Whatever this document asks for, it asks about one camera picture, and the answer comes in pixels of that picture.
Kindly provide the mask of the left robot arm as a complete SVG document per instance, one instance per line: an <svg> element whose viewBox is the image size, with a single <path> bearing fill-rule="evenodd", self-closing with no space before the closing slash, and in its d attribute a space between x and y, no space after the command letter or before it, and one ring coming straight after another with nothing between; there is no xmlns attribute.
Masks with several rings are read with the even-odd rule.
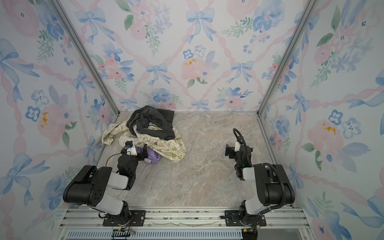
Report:
<svg viewBox="0 0 384 240"><path fill-rule="evenodd" d="M112 167L84 166L64 190L63 200L97 210L104 227L142 227L146 211L131 211L126 201L116 199L106 190L130 191L136 181L139 162L148 157L148 151L139 150L129 141L118 155L116 172Z"/></svg>

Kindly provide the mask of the purple cloth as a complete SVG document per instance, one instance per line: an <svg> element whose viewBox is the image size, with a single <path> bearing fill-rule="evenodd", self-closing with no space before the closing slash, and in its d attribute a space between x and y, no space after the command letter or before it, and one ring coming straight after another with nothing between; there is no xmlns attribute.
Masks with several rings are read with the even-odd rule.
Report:
<svg viewBox="0 0 384 240"><path fill-rule="evenodd" d="M152 148L148 147L147 145L145 145L142 149L144 148L147 149L148 155L149 155L149 157L144 160L144 163L148 165L156 165L160 161L162 156L159 153L155 152Z"/></svg>

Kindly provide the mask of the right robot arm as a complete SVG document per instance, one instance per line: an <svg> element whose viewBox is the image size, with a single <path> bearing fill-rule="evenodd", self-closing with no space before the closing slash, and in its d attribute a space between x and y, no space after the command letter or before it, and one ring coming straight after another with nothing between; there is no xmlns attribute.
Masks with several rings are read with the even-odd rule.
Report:
<svg viewBox="0 0 384 240"><path fill-rule="evenodd" d="M253 149L236 143L226 145L225 156L235 160L236 176L241 181L254 182L256 194L245 200L237 211L226 210L221 219L227 227L265 227L267 213L295 201L295 192L282 165L250 162Z"/></svg>

